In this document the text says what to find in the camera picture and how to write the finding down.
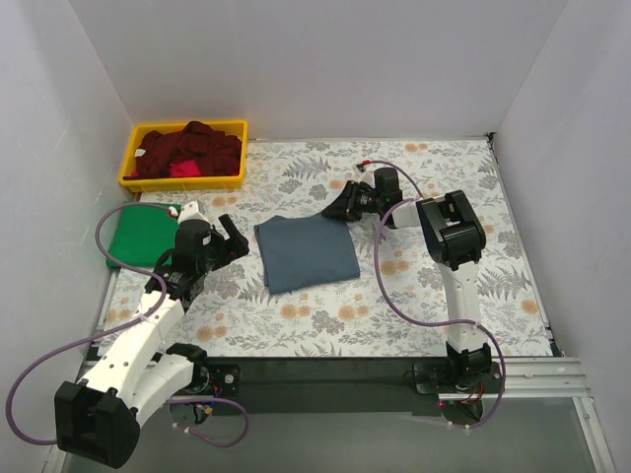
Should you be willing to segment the blue-grey t shirt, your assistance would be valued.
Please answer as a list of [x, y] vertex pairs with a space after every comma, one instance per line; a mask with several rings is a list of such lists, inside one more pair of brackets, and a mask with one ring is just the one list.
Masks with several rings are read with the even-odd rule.
[[288, 219], [274, 216], [254, 227], [271, 295], [344, 282], [360, 276], [348, 226], [320, 214]]

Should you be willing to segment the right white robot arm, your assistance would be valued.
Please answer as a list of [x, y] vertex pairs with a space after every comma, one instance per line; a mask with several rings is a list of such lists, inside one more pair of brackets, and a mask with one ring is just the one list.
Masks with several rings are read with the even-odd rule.
[[399, 178], [407, 173], [402, 169], [382, 163], [373, 176], [372, 184], [347, 181], [321, 214], [348, 223], [366, 214], [377, 215], [376, 241], [381, 240], [383, 228], [422, 230], [428, 253], [441, 271], [448, 304], [447, 382], [457, 391], [468, 391], [481, 380], [482, 369], [491, 365], [490, 336], [481, 327], [477, 289], [486, 234], [463, 191], [405, 199]]

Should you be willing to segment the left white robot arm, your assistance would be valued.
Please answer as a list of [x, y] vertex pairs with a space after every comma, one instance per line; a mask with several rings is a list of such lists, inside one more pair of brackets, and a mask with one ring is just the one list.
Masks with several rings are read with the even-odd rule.
[[131, 457], [143, 425], [176, 394], [210, 405], [220, 392], [206, 352], [190, 344], [157, 351], [204, 287], [206, 276], [247, 255], [248, 241], [229, 215], [218, 232], [197, 210], [182, 210], [172, 248], [155, 264], [132, 319], [83, 377], [54, 396], [59, 449], [111, 468]]

